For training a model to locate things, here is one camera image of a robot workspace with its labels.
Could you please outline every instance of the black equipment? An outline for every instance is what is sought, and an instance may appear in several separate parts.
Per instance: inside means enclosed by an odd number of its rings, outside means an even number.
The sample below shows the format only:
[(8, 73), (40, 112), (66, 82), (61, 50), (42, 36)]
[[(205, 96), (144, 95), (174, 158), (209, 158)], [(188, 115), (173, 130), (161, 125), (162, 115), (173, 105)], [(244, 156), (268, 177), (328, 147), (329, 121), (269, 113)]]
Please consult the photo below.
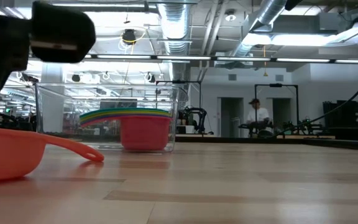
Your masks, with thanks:
[(29, 48), (44, 62), (81, 62), (96, 41), (84, 13), (33, 2), (32, 19), (0, 16), (0, 91), (13, 71), (27, 68)]
[(252, 122), (250, 124), (240, 124), (239, 128), (248, 129), (249, 137), (252, 138), (253, 134), (257, 134), (258, 138), (270, 138), (273, 136), (271, 131), (267, 131), (266, 128), (274, 128), (273, 123), (269, 119), (263, 121)]
[(314, 131), (324, 131), (323, 125), (322, 124), (312, 124), (310, 123), (310, 119), (304, 119), (302, 121), (300, 121), (301, 124), (304, 124), (301, 127), (301, 130), (307, 130), (309, 135), (313, 135)]
[(133, 29), (126, 29), (124, 33), (122, 34), (122, 40), (126, 45), (134, 45), (136, 44), (136, 36), (135, 36), (135, 30)]
[[(350, 97), (347, 101), (345, 101), (344, 103), (338, 105), (336, 108), (332, 109), (331, 111), (321, 115), (320, 117), (318, 118), (315, 118), (315, 119), (312, 119), (311, 121), (309, 121), (309, 123), (312, 123), (312, 122), (315, 122), (315, 121), (318, 121), (319, 119), (321, 118), (324, 118), (324, 117), (327, 117), (328, 115), (330, 114), (333, 114), (334, 112), (338, 111), (339, 109), (341, 109), (343, 106), (345, 106), (348, 102), (354, 100), (354, 98), (356, 98), (358, 96), (358, 90), (353, 94), (352, 97)], [(275, 136), (278, 136), (278, 135), (281, 135), (283, 134), (285, 131), (287, 130), (283, 130), (282, 132), (280, 133), (277, 133)]]
[(19, 122), (12, 116), (0, 113), (0, 128), (21, 130)]
[[(324, 114), (345, 102), (344, 100), (337, 100), (337, 103), (330, 101), (323, 102)], [(327, 128), (358, 128), (358, 102), (349, 101), (339, 110), (327, 115), (325, 117), (325, 125)]]
[(183, 110), (184, 118), (187, 120), (190, 114), (198, 114), (198, 117), (199, 117), (198, 126), (195, 127), (195, 129), (200, 134), (204, 133), (205, 132), (204, 122), (205, 122), (205, 117), (207, 115), (206, 110), (204, 110), (202, 108), (189, 108), (189, 107), (186, 107)]

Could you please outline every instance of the red measuring cup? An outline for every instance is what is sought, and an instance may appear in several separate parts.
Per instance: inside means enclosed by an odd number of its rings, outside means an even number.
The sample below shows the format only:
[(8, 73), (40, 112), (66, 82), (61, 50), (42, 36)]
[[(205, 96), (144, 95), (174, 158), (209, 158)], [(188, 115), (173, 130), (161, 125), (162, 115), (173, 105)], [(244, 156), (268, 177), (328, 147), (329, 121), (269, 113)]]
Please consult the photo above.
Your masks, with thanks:
[(0, 180), (22, 177), (33, 171), (41, 161), (46, 144), (64, 147), (92, 161), (104, 160), (100, 152), (69, 139), (0, 129)]

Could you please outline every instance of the person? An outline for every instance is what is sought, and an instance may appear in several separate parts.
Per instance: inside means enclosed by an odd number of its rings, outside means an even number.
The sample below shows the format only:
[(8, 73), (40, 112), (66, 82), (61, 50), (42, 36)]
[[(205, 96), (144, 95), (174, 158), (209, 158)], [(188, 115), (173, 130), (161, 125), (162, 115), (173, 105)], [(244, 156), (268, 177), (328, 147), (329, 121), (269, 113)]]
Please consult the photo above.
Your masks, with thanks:
[(252, 109), (248, 113), (247, 124), (253, 123), (256, 121), (255, 119), (255, 110), (257, 110), (257, 121), (268, 121), (269, 120), (269, 112), (266, 108), (260, 107), (260, 102), (258, 99), (253, 99), (249, 102), (252, 105)]

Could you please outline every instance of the workbench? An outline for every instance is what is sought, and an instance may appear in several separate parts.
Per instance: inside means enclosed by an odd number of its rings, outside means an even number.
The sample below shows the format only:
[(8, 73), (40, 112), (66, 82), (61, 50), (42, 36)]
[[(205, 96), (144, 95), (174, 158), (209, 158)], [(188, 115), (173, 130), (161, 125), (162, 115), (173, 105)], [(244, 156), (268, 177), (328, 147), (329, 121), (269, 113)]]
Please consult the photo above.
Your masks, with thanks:
[(287, 144), (102, 151), (48, 147), (27, 177), (0, 182), (0, 224), (358, 224), (358, 151)]

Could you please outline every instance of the door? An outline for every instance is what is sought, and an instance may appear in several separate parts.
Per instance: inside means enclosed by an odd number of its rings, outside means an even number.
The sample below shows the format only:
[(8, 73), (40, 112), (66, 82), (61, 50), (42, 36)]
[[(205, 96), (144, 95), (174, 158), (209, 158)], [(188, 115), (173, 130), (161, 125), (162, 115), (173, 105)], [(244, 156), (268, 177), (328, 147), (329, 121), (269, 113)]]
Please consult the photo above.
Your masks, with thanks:
[(274, 98), (272, 118), (274, 125), (280, 129), (283, 128), (283, 123), (291, 121), (291, 99)]
[(218, 108), (216, 109), (216, 130), (217, 130), (217, 137), (221, 137), (221, 110), (222, 110), (222, 98), (218, 97)]
[(239, 125), (244, 119), (244, 99), (243, 98), (220, 98), (219, 114), (219, 136), (223, 138), (240, 138), (242, 131)]

